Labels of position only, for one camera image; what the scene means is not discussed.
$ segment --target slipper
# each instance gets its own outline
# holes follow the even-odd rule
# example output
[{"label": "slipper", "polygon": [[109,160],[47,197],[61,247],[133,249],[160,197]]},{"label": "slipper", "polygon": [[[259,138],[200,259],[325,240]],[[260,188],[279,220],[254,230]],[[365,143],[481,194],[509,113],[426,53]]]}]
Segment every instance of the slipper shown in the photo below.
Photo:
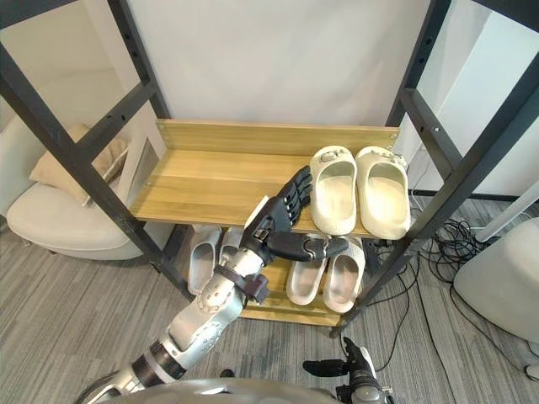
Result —
[{"label": "slipper", "polygon": [[239,249],[239,243],[242,241],[243,231],[241,229],[229,227],[225,236],[222,238],[221,251],[219,253],[219,263],[223,265],[230,261]]},{"label": "slipper", "polygon": [[[309,236],[323,238],[320,234],[309,234]],[[292,263],[288,281],[286,282],[286,294],[292,303],[305,306],[314,300],[327,263],[327,258],[306,263],[297,261]]]},{"label": "slipper", "polygon": [[311,159],[311,216],[318,229],[334,236],[355,227],[355,177],[357,166],[350,151],[327,146]]},{"label": "slipper", "polygon": [[402,238],[410,228],[406,162],[378,146],[361,149],[355,162],[363,227],[376,237]]},{"label": "slipper", "polygon": [[199,295],[205,284],[213,276],[216,266],[216,244],[221,237],[221,228],[214,226],[194,227],[195,234],[189,243],[188,289],[192,295]]},{"label": "slipper", "polygon": [[338,313],[345,313],[354,305],[361,291],[365,269],[365,254],[359,237],[345,237],[348,248],[329,259],[328,277],[323,287],[323,302]]}]

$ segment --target upper shelf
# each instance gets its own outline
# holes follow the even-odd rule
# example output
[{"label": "upper shelf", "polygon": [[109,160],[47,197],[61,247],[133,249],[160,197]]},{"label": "upper shelf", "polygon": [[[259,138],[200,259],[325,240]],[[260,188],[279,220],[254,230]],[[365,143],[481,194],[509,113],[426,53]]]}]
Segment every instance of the upper shelf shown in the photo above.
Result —
[{"label": "upper shelf", "polygon": [[[145,221],[243,226],[318,149],[391,148],[398,128],[257,125],[158,120],[168,151],[131,206]],[[294,227],[318,231],[307,207]],[[354,234],[370,237],[359,220]]]}]

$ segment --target cushion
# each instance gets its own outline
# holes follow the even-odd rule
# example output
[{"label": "cushion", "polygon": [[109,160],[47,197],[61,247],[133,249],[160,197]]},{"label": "cushion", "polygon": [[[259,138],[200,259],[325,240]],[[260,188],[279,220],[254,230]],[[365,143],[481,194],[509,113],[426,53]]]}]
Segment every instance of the cushion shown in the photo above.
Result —
[{"label": "cushion", "polygon": [[[111,188],[117,186],[118,179]],[[82,207],[57,188],[36,183],[8,210],[9,227],[21,237],[48,248],[101,250],[129,241],[98,207]]]},{"label": "cushion", "polygon": [[[86,132],[88,132],[88,127],[80,124],[67,130],[67,133],[75,142],[82,139]],[[126,154],[127,142],[121,139],[113,139],[93,160],[92,165],[103,179],[109,182],[120,170]],[[63,189],[82,206],[85,206],[90,201],[86,191],[49,151],[37,162],[30,174],[30,179]]]}]

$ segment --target black clamp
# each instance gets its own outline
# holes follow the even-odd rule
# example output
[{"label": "black clamp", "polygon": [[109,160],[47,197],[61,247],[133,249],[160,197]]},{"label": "black clamp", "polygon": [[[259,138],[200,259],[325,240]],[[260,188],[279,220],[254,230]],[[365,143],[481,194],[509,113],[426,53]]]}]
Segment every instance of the black clamp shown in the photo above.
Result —
[{"label": "black clamp", "polygon": [[243,277],[222,265],[217,265],[214,272],[233,282],[249,300],[255,300],[260,305],[264,303],[264,300],[270,294],[268,279],[262,274],[250,274]]}]

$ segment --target white object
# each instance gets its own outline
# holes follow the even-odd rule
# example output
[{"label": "white object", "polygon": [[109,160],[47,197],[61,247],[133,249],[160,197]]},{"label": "white object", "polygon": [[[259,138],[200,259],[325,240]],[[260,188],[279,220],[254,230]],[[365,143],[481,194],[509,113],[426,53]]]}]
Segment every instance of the white object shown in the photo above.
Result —
[{"label": "white object", "polygon": [[539,181],[534,183],[525,193],[523,193],[515,202],[513,202],[501,215],[488,223],[484,229],[478,231],[475,238],[479,242],[486,242],[498,231],[506,227],[516,216],[522,213],[539,199]]},{"label": "white object", "polygon": [[365,254],[359,237],[346,237],[348,248],[329,259],[328,277],[323,287],[323,301],[338,313],[345,313],[354,305],[360,293],[365,270]]},{"label": "white object", "polygon": [[455,290],[504,330],[539,343],[539,218],[521,223],[468,261]]},{"label": "white object", "polygon": [[355,176],[357,167],[350,151],[327,146],[311,159],[312,221],[324,233],[340,236],[355,227]]},{"label": "white object", "polygon": [[213,276],[213,268],[216,266],[217,243],[221,237],[220,227],[197,227],[189,243],[189,281],[187,286],[192,295],[199,295]]},{"label": "white object", "polygon": [[363,226],[376,237],[402,238],[410,227],[406,162],[378,146],[361,149],[355,162]]},{"label": "white object", "polygon": [[270,197],[268,195],[264,195],[262,197],[259,204],[256,205],[256,208],[253,209],[253,211],[251,212],[251,215],[249,215],[249,217],[245,221],[245,225],[243,226],[244,229],[247,229],[247,226],[249,226],[251,224],[251,222],[256,217],[256,215],[262,210],[262,208],[264,208],[264,205],[266,205],[266,202],[268,200],[270,200]]},{"label": "white object", "polygon": [[[124,95],[111,70],[62,77],[38,92],[65,128],[92,126]],[[130,141],[130,151],[124,170],[111,184],[127,206],[157,163],[151,148],[144,147],[146,138],[136,137],[130,124],[118,134]],[[95,203],[82,207],[61,189],[29,180],[45,148],[18,116],[2,132],[0,144],[0,214],[7,217],[13,232],[51,251],[77,258],[129,259],[142,254]],[[173,224],[148,222],[144,228],[159,247],[164,247]]]},{"label": "white object", "polygon": [[235,227],[230,227],[222,238],[221,252],[219,253],[219,263],[230,261],[242,241],[243,231]]},{"label": "white object", "polygon": [[[319,234],[309,234],[312,238],[323,238]],[[327,258],[316,261],[293,262],[288,281],[286,282],[286,295],[299,306],[311,303],[317,295],[320,279],[328,263]]]}]

